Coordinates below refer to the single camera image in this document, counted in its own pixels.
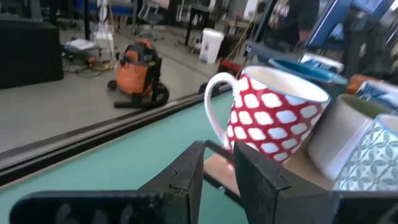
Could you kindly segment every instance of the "red object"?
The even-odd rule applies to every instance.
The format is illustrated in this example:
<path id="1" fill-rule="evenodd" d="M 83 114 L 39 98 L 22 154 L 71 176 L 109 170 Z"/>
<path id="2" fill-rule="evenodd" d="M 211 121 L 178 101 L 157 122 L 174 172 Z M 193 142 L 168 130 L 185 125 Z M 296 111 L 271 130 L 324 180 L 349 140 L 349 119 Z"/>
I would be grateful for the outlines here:
<path id="1" fill-rule="evenodd" d="M 329 103 L 284 95 L 245 73 L 238 85 L 227 128 L 230 153 L 235 141 L 244 141 L 279 163 L 300 147 Z"/>
<path id="2" fill-rule="evenodd" d="M 217 73 L 228 72 L 236 77 L 242 66 L 229 60 L 222 60 L 218 65 Z"/>

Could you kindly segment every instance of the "desk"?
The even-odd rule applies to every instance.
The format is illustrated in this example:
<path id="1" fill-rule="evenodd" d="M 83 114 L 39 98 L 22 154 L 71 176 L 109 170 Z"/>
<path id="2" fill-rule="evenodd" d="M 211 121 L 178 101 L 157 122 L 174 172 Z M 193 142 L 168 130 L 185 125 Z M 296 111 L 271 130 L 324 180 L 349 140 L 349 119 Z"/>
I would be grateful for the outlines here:
<path id="1" fill-rule="evenodd" d="M 189 100 L 185 107 L 201 101 L 194 98 L 196 100 Z M 213 103 L 216 115 L 226 124 L 231 94 L 218 96 Z M 159 118 L 162 110 L 159 108 L 150 113 Z M 137 189 L 169 165 L 193 141 L 207 139 L 216 141 L 216 136 L 207 122 L 203 103 L 199 103 L 0 187 L 0 223 L 8 223 L 13 203 L 31 192 Z M 205 158 L 209 156 L 211 152 L 206 151 Z M 204 182 L 199 223 L 244 224 L 247 220 L 243 208 Z"/>
<path id="2" fill-rule="evenodd" d="M 193 5 L 190 10 L 190 17 L 189 17 L 189 22 L 188 22 L 188 27 L 187 27 L 187 35 L 185 37 L 185 41 L 184 41 L 184 43 L 182 43 L 181 41 L 178 40 L 175 43 L 175 46 L 178 46 L 179 44 L 184 44 L 184 46 L 188 47 L 189 38 L 191 36 L 191 31 L 192 31 L 192 22 L 193 22 L 193 18 L 195 17 L 195 15 L 203 15 L 203 20 L 204 20 L 203 28 L 206 28 L 206 25 L 209 20 L 209 16 L 212 12 L 213 11 L 210 10 L 208 7 Z"/>

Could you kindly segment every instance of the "concrete floor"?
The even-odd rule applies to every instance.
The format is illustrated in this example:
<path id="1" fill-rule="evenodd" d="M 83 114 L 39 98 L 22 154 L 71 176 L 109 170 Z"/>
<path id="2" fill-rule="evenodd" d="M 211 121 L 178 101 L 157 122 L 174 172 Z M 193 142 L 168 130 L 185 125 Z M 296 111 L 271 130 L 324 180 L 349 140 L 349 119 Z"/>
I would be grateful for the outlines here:
<path id="1" fill-rule="evenodd" d="M 199 62 L 197 54 L 188 53 L 182 46 L 174 47 L 178 36 L 161 33 L 165 40 L 155 42 L 155 46 L 163 58 L 161 82 L 170 89 L 169 101 L 196 93 L 216 72 L 216 65 Z M 72 36 L 83 37 L 83 33 L 61 32 L 61 42 L 68 42 Z M 117 51 L 123 51 L 131 38 L 128 29 L 115 33 Z M 10 158 L 2 153 L 10 149 L 133 112 L 113 108 L 114 101 L 127 100 L 120 92 L 106 89 L 115 74 L 114 70 L 88 79 L 67 73 L 58 82 L 1 90 L 0 167 L 9 163 Z"/>

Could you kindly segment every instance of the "red and white mug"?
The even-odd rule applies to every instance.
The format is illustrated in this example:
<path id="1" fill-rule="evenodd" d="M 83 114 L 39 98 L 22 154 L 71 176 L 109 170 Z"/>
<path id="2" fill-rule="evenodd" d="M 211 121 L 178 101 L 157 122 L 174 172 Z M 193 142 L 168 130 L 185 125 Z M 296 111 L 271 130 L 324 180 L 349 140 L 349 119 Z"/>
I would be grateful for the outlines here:
<path id="1" fill-rule="evenodd" d="M 218 83 L 233 88 L 226 131 L 211 106 L 211 90 Z M 245 67 L 239 81 L 219 73 L 205 91 L 208 120 L 226 149 L 233 153 L 234 142 L 243 141 L 281 164 L 300 147 L 329 102 L 330 95 L 312 82 L 262 65 Z"/>

